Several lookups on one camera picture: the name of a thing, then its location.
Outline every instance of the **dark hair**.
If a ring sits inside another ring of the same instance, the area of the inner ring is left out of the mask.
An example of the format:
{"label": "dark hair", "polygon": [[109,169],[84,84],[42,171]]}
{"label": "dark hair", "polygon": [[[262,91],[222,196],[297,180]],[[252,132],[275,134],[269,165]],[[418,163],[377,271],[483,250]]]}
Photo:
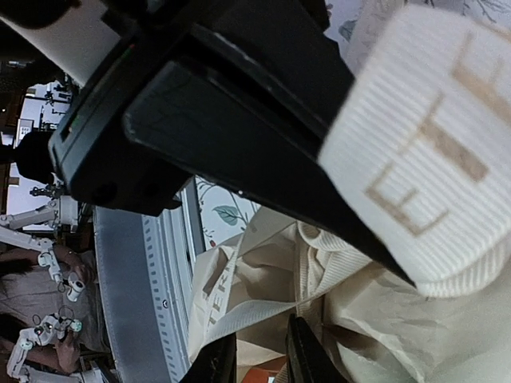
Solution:
{"label": "dark hair", "polygon": [[[28,259],[15,259],[0,262],[0,279],[9,274],[26,274],[32,270],[32,263]],[[0,338],[16,344],[19,332],[27,327],[11,314],[0,314]]]}

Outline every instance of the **black plastic part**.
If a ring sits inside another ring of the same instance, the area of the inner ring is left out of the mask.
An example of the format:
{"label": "black plastic part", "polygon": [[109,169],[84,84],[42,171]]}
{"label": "black plastic part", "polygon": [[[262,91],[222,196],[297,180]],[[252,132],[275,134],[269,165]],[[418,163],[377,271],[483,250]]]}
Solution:
{"label": "black plastic part", "polygon": [[206,345],[181,383],[234,383],[236,381],[236,335]]}
{"label": "black plastic part", "polygon": [[131,140],[180,168],[325,228],[402,275],[317,163],[272,128],[287,122],[214,69],[190,57],[169,63],[125,124]]}
{"label": "black plastic part", "polygon": [[52,138],[75,199],[159,215],[199,175],[408,280],[316,163],[353,76],[299,2],[192,0],[124,47]]}
{"label": "black plastic part", "polygon": [[348,383],[305,322],[292,315],[287,327],[289,383]]}

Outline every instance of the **green leaf pattern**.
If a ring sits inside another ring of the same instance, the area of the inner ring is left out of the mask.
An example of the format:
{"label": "green leaf pattern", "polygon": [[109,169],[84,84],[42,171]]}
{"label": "green leaf pattern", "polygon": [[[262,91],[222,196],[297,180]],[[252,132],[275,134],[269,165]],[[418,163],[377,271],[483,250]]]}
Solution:
{"label": "green leaf pattern", "polygon": [[240,211],[234,206],[217,206],[213,209],[218,216],[229,226],[236,226],[240,218]]}

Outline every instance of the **person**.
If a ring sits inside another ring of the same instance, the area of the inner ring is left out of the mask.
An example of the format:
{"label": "person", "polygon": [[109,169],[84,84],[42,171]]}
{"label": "person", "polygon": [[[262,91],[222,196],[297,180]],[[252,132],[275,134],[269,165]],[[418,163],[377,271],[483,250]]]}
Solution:
{"label": "person", "polygon": [[63,342],[34,347],[27,363],[45,365],[59,373],[73,373],[78,368],[80,347],[108,353],[108,337],[101,309],[101,296],[92,251],[81,255],[62,245],[54,246],[64,276],[70,271],[86,284],[77,302],[67,300],[51,280],[48,270],[38,266],[38,252],[13,249],[0,255],[0,346],[12,351],[19,331],[36,326],[46,315],[59,313],[82,322],[80,333],[69,332]]}
{"label": "person", "polygon": [[0,164],[16,163],[19,174],[41,184],[52,184],[53,163],[48,143],[53,132],[29,132],[16,148],[0,146]]}

